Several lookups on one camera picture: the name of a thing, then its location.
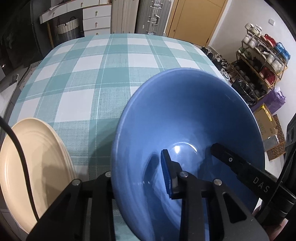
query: plaid tablecloth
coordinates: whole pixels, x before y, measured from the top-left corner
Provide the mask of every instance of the plaid tablecloth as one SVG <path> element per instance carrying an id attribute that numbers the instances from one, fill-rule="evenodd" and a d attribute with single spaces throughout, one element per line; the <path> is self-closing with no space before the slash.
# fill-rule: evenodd
<path id="1" fill-rule="evenodd" d="M 70 40 L 36 68 L 9 124 L 28 117 L 47 122 L 63 140 L 78 177 L 94 179 L 110 169 L 116 125 L 131 95 L 153 75 L 180 67 L 202 69 L 224 80 L 188 42 L 142 34 Z M 120 219 L 115 217 L 115 222 L 118 240 L 136 239 Z"/>

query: black cable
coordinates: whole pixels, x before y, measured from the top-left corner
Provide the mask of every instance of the black cable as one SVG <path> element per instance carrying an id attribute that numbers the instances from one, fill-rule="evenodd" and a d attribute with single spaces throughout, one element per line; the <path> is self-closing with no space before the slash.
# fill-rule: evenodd
<path id="1" fill-rule="evenodd" d="M 27 187 L 27 192 L 28 192 L 28 196 L 29 196 L 29 200 L 30 200 L 30 204 L 31 204 L 31 208 L 33 211 L 33 214 L 36 218 L 37 221 L 39 221 L 39 217 L 37 214 L 37 210 L 34 204 L 34 199 L 33 199 L 33 194 L 32 194 L 32 189 L 31 189 L 31 184 L 30 184 L 30 178 L 29 178 L 29 172 L 28 172 L 28 167 L 27 167 L 27 163 L 26 163 L 26 159 L 25 159 L 25 155 L 24 152 L 22 150 L 22 147 L 20 145 L 19 140 L 17 139 L 15 133 L 13 132 L 13 130 L 10 128 L 10 126 L 3 120 L 3 118 L 0 116 L 0 127 L 7 133 L 7 135 L 11 138 L 13 144 L 15 145 L 17 152 L 20 156 L 20 161 L 22 163 L 22 170 L 24 172 L 24 176 L 25 176 L 25 182 L 26 182 L 26 187 Z"/>
<path id="2" fill-rule="evenodd" d="M 296 151 L 296 144 L 294 144 L 292 146 L 292 149 L 291 149 L 291 152 L 289 153 L 289 155 L 287 156 L 287 159 L 285 161 L 285 164 L 283 166 L 283 169 L 281 171 L 281 174 L 279 175 L 279 178 L 278 180 L 276 181 L 276 188 L 274 190 L 274 192 L 272 193 L 270 199 L 268 200 L 268 202 L 266 204 L 264 204 L 264 207 L 262 209 L 259 210 L 259 212 L 256 214 L 256 218 L 259 217 L 264 211 L 265 209 L 269 206 L 271 200 L 273 199 L 275 193 L 277 192 L 281 182 L 283 181 L 283 178 L 284 178 L 284 175 L 288 169 L 288 166 L 290 165 L 291 161 L 293 160 L 293 155 L 295 154 L 295 151 Z"/>

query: light switch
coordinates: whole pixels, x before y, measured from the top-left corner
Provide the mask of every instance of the light switch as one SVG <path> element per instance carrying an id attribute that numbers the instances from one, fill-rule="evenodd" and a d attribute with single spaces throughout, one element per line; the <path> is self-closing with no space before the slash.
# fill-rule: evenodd
<path id="1" fill-rule="evenodd" d="M 272 20 L 272 19 L 270 19 L 268 22 L 269 22 L 272 26 L 274 26 L 274 25 L 276 24 L 275 21 Z"/>

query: red shoe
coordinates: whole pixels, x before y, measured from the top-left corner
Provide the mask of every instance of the red shoe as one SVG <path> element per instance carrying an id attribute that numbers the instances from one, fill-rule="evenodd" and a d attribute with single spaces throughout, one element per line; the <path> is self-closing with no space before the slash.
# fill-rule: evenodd
<path id="1" fill-rule="evenodd" d="M 276 80 L 276 76 L 273 72 L 270 71 L 270 69 L 268 69 L 266 72 L 268 73 L 268 75 L 265 77 L 264 81 L 268 86 L 271 86 Z"/>
<path id="2" fill-rule="evenodd" d="M 259 75 L 264 79 L 266 76 L 268 76 L 269 68 L 263 67 L 263 69 L 259 72 Z"/>
<path id="3" fill-rule="evenodd" d="M 266 39 L 266 42 L 272 47 L 274 48 L 276 46 L 276 41 L 270 37 L 268 34 L 265 34 L 264 35 L 265 39 Z"/>

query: white wall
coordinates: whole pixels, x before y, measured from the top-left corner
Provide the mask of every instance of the white wall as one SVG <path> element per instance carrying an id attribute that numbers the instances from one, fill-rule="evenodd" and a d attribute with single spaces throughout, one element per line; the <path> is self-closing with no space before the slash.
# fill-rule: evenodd
<path id="1" fill-rule="evenodd" d="M 275 26 L 268 23 L 270 18 L 275 20 Z M 260 25 L 264 34 L 267 33 L 277 42 L 282 42 L 291 55 L 289 68 L 277 84 L 286 96 L 286 103 L 276 112 L 286 135 L 287 125 L 296 112 L 296 42 L 276 11 L 264 0 L 232 1 L 210 46 L 229 62 L 236 60 L 235 52 L 241 47 L 241 41 L 246 35 L 246 23 Z"/>

